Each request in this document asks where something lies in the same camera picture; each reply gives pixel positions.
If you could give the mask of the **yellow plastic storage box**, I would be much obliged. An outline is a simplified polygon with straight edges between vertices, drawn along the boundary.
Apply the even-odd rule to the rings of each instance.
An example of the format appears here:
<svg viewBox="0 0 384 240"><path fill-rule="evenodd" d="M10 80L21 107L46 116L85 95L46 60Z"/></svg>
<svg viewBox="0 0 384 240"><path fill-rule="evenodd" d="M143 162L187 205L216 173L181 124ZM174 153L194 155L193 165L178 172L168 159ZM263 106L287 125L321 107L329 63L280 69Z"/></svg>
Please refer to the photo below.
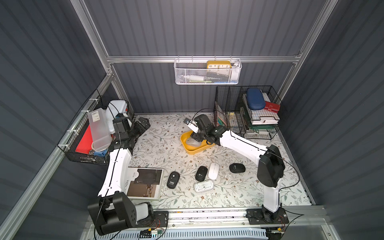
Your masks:
<svg viewBox="0 0 384 240"><path fill-rule="evenodd" d="M215 145L208 145L205 140L203 140L202 142L194 140L193 138L191 138L192 133L194 132L189 131L181 135L182 145L188 154L194 155L203 152Z"/></svg>

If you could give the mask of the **black Lecoo mouse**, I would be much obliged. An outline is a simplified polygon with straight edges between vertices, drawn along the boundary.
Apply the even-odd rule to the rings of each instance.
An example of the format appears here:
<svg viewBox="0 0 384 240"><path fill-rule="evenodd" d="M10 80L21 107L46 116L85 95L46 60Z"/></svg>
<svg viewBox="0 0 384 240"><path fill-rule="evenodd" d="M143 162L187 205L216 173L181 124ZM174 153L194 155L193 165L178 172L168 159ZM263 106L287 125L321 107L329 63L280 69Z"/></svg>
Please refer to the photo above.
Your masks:
<svg viewBox="0 0 384 240"><path fill-rule="evenodd" d="M203 182L207 176L208 168L205 166L200 166L196 172L195 179L198 182Z"/></svg>

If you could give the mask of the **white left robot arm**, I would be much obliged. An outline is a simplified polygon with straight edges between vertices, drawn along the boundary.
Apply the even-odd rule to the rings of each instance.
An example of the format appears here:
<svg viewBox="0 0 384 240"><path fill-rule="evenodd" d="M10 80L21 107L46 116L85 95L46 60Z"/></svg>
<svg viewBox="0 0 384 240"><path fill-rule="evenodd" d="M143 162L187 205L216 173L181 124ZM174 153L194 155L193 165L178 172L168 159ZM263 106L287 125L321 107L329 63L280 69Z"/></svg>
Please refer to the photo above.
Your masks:
<svg viewBox="0 0 384 240"><path fill-rule="evenodd" d="M150 121L139 117L129 124L129 118L120 117L113 120L113 124L115 134L108 147L110 160L107 174L97 198L88 205L95 236L150 225L154 220L152 205L149 202L134 205L126 190L126 184L131 180L128 169L135 144L150 128Z"/></svg>

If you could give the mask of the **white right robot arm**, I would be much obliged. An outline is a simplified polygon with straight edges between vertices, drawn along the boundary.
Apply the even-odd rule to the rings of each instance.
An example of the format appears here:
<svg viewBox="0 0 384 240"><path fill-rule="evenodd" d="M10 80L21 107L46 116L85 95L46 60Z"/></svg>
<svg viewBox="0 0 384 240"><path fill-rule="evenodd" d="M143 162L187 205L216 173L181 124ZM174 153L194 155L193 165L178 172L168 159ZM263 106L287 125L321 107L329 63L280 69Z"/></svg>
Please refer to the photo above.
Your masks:
<svg viewBox="0 0 384 240"><path fill-rule="evenodd" d="M185 118L184 124L193 131L194 140L228 148L252 161L258 167L257 179L264 185L263 211L274 214L281 208L280 189L286 166L278 147L259 145L240 137L228 127L214 126L206 115L193 120Z"/></svg>

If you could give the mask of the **grey white mouse upside down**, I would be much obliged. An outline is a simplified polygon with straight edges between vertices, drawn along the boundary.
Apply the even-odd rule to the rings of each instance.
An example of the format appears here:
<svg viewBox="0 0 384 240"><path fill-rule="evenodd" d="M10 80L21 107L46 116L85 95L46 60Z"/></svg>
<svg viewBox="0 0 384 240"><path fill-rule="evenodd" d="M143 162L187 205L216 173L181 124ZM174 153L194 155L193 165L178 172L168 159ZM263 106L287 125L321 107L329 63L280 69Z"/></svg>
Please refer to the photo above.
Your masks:
<svg viewBox="0 0 384 240"><path fill-rule="evenodd" d="M214 188L214 182L212 180L206 180L194 184L194 190L197 193L203 193L210 191Z"/></svg>

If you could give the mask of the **black mouse with label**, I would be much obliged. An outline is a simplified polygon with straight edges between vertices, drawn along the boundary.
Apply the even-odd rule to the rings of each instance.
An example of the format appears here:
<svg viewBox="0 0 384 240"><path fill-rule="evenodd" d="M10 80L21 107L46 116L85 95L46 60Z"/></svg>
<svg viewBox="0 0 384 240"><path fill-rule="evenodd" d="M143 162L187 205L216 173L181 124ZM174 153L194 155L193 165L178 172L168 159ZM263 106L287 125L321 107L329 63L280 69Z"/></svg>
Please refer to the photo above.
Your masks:
<svg viewBox="0 0 384 240"><path fill-rule="evenodd" d="M175 189L178 182L180 180L180 174L176 171L170 173L168 181L167 181L167 187L169 189Z"/></svg>

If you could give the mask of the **red small box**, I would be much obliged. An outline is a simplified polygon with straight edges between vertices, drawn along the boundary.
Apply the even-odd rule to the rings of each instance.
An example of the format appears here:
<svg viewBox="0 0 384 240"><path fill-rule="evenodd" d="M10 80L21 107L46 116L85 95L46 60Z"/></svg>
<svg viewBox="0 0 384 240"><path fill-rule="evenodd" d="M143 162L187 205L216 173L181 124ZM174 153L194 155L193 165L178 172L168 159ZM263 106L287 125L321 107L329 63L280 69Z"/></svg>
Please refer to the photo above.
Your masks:
<svg viewBox="0 0 384 240"><path fill-rule="evenodd" d="M278 113L280 111L281 106L279 104L271 103L271 102L266 102L266 105L264 107L265 110L273 112L273 113Z"/></svg>

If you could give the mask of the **colourful paper sheets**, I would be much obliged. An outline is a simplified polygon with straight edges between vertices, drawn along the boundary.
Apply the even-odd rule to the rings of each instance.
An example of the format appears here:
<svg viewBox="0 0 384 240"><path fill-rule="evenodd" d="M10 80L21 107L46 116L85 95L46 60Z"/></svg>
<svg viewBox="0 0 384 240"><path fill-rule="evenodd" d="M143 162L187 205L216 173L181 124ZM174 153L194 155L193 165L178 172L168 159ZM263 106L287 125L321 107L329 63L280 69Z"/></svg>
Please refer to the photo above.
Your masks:
<svg viewBox="0 0 384 240"><path fill-rule="evenodd" d="M228 126L227 118L226 118L225 114L223 113L223 110L219 106L217 101L215 101L215 107L216 107L215 112L216 112L216 124L217 124L217 126L220 125L220 126L227 127Z"/></svg>

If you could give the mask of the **white plastic case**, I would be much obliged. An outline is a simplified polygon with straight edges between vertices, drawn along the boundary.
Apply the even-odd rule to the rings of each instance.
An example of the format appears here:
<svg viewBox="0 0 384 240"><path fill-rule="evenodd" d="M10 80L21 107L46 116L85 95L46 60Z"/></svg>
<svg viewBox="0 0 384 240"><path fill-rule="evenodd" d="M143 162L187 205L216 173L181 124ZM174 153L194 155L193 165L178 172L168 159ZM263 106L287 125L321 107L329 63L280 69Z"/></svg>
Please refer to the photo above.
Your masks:
<svg viewBox="0 0 384 240"><path fill-rule="evenodd" d="M118 114L124 114L127 112L127 102L124 100L113 100L107 106L106 109L106 118L108 128L111 134L115 133L113 126L113 120L117 117Z"/></svg>

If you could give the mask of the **translucent plastic container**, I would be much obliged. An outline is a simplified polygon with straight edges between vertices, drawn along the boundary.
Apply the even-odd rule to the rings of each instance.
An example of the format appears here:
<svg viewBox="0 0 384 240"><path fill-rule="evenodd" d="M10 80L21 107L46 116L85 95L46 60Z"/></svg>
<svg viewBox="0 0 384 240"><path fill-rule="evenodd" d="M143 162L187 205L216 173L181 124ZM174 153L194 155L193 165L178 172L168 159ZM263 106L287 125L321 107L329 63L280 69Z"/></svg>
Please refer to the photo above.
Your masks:
<svg viewBox="0 0 384 240"><path fill-rule="evenodd" d="M106 112L102 108L96 109L88 113L88 119L93 140L92 149L95 152L102 152L106 150L112 142Z"/></svg>

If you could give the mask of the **design trends book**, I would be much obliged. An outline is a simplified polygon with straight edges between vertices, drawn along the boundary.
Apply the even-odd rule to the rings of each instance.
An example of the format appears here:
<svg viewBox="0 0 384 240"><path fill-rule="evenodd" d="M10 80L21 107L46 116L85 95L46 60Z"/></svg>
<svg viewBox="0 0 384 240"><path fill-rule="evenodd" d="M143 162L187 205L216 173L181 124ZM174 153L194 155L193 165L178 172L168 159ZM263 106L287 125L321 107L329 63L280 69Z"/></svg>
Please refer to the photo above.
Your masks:
<svg viewBox="0 0 384 240"><path fill-rule="evenodd" d="M129 167L126 181L126 195L133 200L158 201L160 199L164 170L158 168Z"/></svg>

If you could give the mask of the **red folder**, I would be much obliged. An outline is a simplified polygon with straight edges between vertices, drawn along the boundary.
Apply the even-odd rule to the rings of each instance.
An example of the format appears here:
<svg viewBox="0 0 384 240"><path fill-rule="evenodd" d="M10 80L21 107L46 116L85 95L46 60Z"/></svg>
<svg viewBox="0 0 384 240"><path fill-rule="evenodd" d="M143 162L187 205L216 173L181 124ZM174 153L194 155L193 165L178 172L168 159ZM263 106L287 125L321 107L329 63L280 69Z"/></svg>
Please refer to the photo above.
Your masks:
<svg viewBox="0 0 384 240"><path fill-rule="evenodd" d="M86 155L93 155L95 151L92 148L92 144L93 144L93 138L92 138L91 128L90 126L88 126L83 137L78 143L75 149L75 152L86 154Z"/></svg>

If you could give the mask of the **stacked white notebooks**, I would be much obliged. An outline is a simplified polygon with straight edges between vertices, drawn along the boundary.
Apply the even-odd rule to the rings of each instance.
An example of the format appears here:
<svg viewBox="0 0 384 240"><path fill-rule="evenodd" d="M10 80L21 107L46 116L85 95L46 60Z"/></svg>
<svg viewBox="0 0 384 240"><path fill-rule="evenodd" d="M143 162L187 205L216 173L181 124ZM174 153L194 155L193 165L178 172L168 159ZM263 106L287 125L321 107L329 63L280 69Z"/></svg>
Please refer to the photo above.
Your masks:
<svg viewBox="0 0 384 240"><path fill-rule="evenodd" d="M275 125L280 121L280 117L277 113L267 111L265 109L252 111L248 107L247 94L243 94L242 99L244 103L245 113L248 114L252 125Z"/></svg>

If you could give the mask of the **blue glasses case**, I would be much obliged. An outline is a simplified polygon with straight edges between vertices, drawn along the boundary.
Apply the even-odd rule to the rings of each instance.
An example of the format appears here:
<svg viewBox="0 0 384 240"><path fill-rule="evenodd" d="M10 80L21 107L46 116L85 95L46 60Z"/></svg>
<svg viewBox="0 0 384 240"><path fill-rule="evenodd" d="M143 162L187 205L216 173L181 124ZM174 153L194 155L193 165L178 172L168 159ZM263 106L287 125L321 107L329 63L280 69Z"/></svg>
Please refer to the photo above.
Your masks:
<svg viewBox="0 0 384 240"><path fill-rule="evenodd" d="M248 107L252 111L262 110L266 106L263 93L258 88L249 88L246 92Z"/></svg>

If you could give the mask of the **yellow clock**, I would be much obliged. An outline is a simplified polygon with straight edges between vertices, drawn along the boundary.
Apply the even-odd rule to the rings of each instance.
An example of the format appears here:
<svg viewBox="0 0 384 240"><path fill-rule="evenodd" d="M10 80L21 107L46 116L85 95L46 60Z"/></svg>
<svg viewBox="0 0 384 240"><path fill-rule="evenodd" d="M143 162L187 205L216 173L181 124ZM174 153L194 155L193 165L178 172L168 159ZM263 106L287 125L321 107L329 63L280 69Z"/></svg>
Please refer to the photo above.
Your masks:
<svg viewBox="0 0 384 240"><path fill-rule="evenodd" d="M231 69L232 64L230 61L207 61L207 69Z"/></svg>

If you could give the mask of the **white mesh wall basket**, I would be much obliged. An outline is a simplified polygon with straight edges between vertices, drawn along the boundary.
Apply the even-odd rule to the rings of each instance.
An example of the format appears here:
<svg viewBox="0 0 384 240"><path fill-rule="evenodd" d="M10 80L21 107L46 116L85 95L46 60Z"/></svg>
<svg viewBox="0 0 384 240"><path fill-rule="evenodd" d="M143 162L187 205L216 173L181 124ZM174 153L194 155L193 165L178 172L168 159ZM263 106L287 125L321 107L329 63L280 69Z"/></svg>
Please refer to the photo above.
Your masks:
<svg viewBox="0 0 384 240"><path fill-rule="evenodd" d="M231 69L207 69L207 61L230 61ZM178 85L236 85L242 71L240 59L189 58L174 60L175 82Z"/></svg>

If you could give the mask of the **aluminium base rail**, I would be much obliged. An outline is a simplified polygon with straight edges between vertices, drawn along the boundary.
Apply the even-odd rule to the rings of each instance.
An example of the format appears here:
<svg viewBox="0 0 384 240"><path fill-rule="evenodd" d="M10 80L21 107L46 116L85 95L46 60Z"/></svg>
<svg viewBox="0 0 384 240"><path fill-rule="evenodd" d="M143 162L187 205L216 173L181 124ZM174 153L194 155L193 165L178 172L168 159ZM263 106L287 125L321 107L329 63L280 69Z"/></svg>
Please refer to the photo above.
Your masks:
<svg viewBox="0 0 384 240"><path fill-rule="evenodd" d="M161 227L122 231L118 240L338 240L322 206L283 207L273 223L261 208L172 209L156 211Z"/></svg>

